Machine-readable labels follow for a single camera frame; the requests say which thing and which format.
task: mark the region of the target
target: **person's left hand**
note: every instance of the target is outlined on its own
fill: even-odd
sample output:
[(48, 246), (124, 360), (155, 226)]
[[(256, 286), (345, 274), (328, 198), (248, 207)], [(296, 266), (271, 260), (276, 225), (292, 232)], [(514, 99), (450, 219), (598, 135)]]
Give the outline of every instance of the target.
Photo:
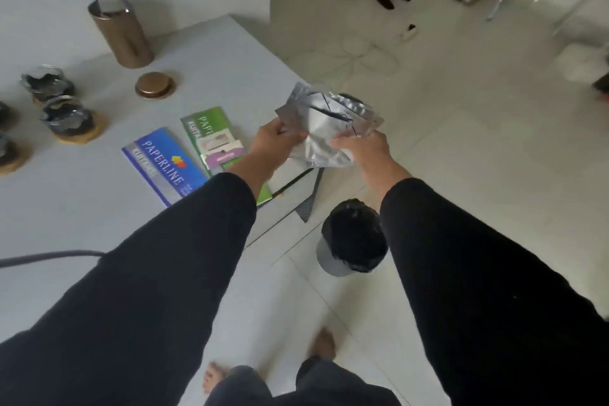
[(283, 164), (292, 149), (307, 138), (307, 133), (284, 132), (284, 124), (276, 117), (258, 129), (250, 154), (261, 157), (270, 164), (273, 172)]

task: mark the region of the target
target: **green receipt book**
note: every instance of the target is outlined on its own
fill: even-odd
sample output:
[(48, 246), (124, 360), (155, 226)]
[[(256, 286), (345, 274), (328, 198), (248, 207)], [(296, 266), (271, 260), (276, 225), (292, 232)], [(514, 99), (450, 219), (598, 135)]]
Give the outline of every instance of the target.
[[(245, 155), (243, 145), (232, 135), (230, 122), (220, 106), (183, 117), (181, 122), (210, 175), (224, 172)], [(261, 206), (272, 197), (268, 185), (264, 184), (257, 205)]]

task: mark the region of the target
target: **white table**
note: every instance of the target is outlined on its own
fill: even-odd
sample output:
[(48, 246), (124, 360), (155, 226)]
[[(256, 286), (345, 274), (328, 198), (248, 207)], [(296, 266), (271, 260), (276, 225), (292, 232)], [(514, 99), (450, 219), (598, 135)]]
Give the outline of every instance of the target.
[[(81, 147), (52, 137), (18, 86), (0, 90), (0, 100), (21, 116), (9, 134), (34, 150), (17, 172), (0, 178), (0, 258), (113, 249), (165, 208), (121, 153), (123, 146), (167, 127), (200, 162), (180, 118), (213, 106), (223, 107), (233, 133), (247, 146), (300, 80), (228, 16), (152, 45), (156, 60), (146, 68), (128, 70), (104, 55), (65, 71), (84, 105), (109, 120), (100, 137)], [(174, 94), (158, 102), (138, 97), (134, 84), (148, 71), (170, 73), (177, 81)], [(248, 243), (299, 206), (306, 220), (318, 175), (304, 164), (286, 162), (269, 183), (273, 193), (283, 194), (259, 209)], [(0, 340), (31, 325), (94, 265), (95, 259), (59, 259), (0, 270), (0, 319), (10, 322), (0, 325)]]

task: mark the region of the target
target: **table leg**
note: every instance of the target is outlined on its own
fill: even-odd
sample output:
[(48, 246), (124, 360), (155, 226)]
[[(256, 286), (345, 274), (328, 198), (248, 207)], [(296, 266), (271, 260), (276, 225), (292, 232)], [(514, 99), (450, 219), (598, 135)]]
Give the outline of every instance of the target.
[(313, 203), (315, 202), (315, 196), (317, 195), (317, 189), (319, 188), (319, 183), (322, 180), (323, 173), (323, 168), (321, 168), (317, 173), (317, 179), (315, 180), (313, 194), (311, 194), (308, 198), (301, 202), (300, 205), (296, 207), (296, 209), (294, 209), (296, 213), (300, 216), (302, 221), (304, 221), (305, 223), (309, 221), (309, 218), (311, 217), (311, 212), (313, 212)]

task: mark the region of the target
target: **black cable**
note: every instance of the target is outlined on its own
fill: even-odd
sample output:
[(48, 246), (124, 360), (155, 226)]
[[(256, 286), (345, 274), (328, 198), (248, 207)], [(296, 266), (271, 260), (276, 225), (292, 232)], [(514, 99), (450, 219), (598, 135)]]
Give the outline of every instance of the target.
[(103, 257), (104, 252), (95, 251), (65, 251), (65, 252), (44, 252), (42, 254), (33, 254), (31, 256), (11, 257), (8, 259), (0, 259), (0, 268), (8, 268), (10, 266), (33, 264), (43, 260), (62, 259), (64, 257)]

